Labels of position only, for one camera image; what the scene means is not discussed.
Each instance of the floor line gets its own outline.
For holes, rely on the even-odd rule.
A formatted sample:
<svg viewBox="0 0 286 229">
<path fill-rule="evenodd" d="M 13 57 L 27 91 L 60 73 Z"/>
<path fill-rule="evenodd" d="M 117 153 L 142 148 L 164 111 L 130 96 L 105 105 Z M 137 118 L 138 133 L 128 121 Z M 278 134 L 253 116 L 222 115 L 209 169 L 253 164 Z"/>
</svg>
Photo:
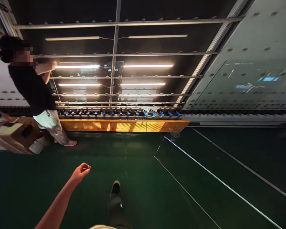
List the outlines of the floor line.
<svg viewBox="0 0 286 229">
<path fill-rule="evenodd" d="M 200 164 L 197 160 L 192 158 L 187 152 L 185 152 L 183 149 L 181 149 L 179 146 L 177 146 L 174 142 L 172 142 L 169 138 L 165 137 L 168 141 L 170 141 L 173 145 L 175 145 L 178 149 L 180 149 L 183 153 L 185 153 L 189 158 L 191 158 L 193 161 L 195 161 L 198 165 L 200 165 L 204 170 L 206 170 L 209 174 L 211 174 L 213 177 L 215 177 L 220 183 L 222 183 L 224 186 L 226 186 L 229 190 L 231 190 L 234 194 L 236 194 L 239 198 L 241 198 L 243 201 L 245 201 L 248 205 L 250 205 L 254 210 L 256 210 L 258 213 L 260 213 L 264 218 L 266 218 L 269 222 L 271 222 L 274 226 L 276 226 L 279 229 L 282 229 L 278 224 L 276 224 L 274 221 L 272 221 L 268 216 L 266 216 L 264 213 L 262 213 L 260 210 L 258 210 L 255 206 L 253 206 L 249 201 L 247 201 L 244 197 L 242 197 L 240 194 L 238 194 L 236 191 L 234 191 L 230 186 L 228 186 L 226 183 L 224 183 L 221 179 L 219 179 L 217 176 L 215 176 L 211 171 L 209 171 L 206 167 L 204 167 L 202 164 Z"/>
<path fill-rule="evenodd" d="M 283 192 L 281 189 L 279 189 L 278 187 L 276 187 L 274 184 L 272 184 L 270 181 L 266 180 L 264 177 L 262 177 L 261 175 L 259 175 L 257 172 L 255 172 L 254 170 L 252 170 L 251 168 L 249 168 L 248 166 L 246 166 L 244 163 L 242 163 L 241 161 L 239 161 L 238 159 L 236 159 L 235 157 L 233 157 L 231 154 L 229 154 L 227 151 L 225 151 L 223 148 L 221 148 L 219 145 L 215 144 L 213 141 L 211 141 L 210 139 L 208 139 L 206 136 L 204 136 L 202 133 L 200 133 L 199 131 L 197 131 L 196 129 L 193 128 L 193 131 L 195 131 L 196 133 L 198 133 L 201 137 L 203 137 L 204 139 L 206 139 L 207 141 L 209 141 L 213 146 L 215 146 L 216 148 L 218 148 L 219 150 L 221 150 L 223 153 L 225 153 L 227 156 L 229 156 L 230 158 L 232 158 L 234 161 L 236 161 L 237 163 L 239 163 L 242 167 L 244 167 L 245 169 L 249 170 L 251 173 L 253 173 L 255 176 L 257 176 L 258 178 L 260 178 L 263 182 L 265 182 L 266 184 L 268 184 L 269 186 L 271 186 L 272 188 L 274 188 L 275 190 L 277 190 L 279 193 L 281 193 L 283 196 L 286 197 L 286 193 Z"/>
<path fill-rule="evenodd" d="M 195 201 L 195 203 L 204 211 L 204 213 L 213 221 L 213 223 L 216 224 L 216 226 L 221 229 L 221 227 L 212 219 L 212 217 L 200 206 L 200 204 L 192 197 L 192 195 L 182 186 L 182 184 L 179 183 L 179 181 L 168 171 L 168 169 L 161 163 L 161 161 L 154 156 L 154 158 L 163 166 L 163 168 L 172 176 L 172 178 L 175 179 L 175 181 L 183 188 L 184 191 Z"/>
</svg>

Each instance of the fluorescent light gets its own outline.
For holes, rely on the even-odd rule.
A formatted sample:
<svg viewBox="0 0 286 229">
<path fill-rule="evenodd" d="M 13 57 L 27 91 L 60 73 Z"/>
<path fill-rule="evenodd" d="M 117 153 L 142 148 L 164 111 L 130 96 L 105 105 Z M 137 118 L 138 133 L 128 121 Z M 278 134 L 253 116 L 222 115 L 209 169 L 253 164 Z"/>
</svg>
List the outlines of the fluorescent light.
<svg viewBox="0 0 286 229">
<path fill-rule="evenodd" d="M 46 41 L 60 41 L 60 40 L 94 40 L 99 39 L 99 36 L 97 37 L 64 37 L 64 38 L 46 38 Z"/>
<path fill-rule="evenodd" d="M 129 36 L 128 38 L 176 38 L 176 37 L 187 37 L 187 34 L 180 34 L 180 35 Z"/>
<path fill-rule="evenodd" d="M 101 86 L 100 84 L 58 84 L 59 86 Z"/>
<path fill-rule="evenodd" d="M 56 66 L 56 68 L 99 68 L 99 65 Z"/>
<path fill-rule="evenodd" d="M 139 97 L 139 96 L 143 96 L 143 97 L 147 97 L 147 96 L 153 96 L 153 97 L 155 97 L 155 96 L 165 96 L 165 95 L 160 95 L 160 94 L 158 94 L 158 95 L 136 95 L 136 94 L 130 94 L 130 95 L 119 95 L 119 97 Z"/>
<path fill-rule="evenodd" d="M 99 95 L 60 95 L 60 96 L 99 96 Z"/>
<path fill-rule="evenodd" d="M 165 83 L 156 84 L 121 84 L 122 86 L 155 86 L 155 85 L 165 85 Z"/>
<path fill-rule="evenodd" d="M 173 67 L 173 65 L 124 65 L 124 67 Z"/>
</svg>

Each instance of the patterned pants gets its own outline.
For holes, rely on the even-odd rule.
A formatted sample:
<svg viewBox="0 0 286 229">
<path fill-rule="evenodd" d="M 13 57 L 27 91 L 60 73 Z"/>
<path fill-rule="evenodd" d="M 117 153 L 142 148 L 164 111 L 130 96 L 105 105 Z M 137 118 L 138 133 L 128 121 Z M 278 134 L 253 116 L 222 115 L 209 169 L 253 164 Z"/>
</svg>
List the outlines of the patterned pants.
<svg viewBox="0 0 286 229">
<path fill-rule="evenodd" d="M 38 123 L 39 128 L 46 129 L 59 144 L 67 145 L 69 143 L 70 139 L 61 127 L 56 110 L 45 110 L 33 118 Z"/>
</svg>

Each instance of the pink sneaker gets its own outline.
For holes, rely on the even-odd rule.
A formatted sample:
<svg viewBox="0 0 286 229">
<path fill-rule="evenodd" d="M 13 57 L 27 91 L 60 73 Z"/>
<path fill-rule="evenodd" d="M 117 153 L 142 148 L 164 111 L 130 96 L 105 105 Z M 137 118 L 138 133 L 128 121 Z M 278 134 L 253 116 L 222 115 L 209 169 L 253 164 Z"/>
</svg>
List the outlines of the pink sneaker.
<svg viewBox="0 0 286 229">
<path fill-rule="evenodd" d="M 75 146 L 77 144 L 77 141 L 72 141 L 70 140 L 68 144 L 66 144 L 65 146 Z"/>
</svg>

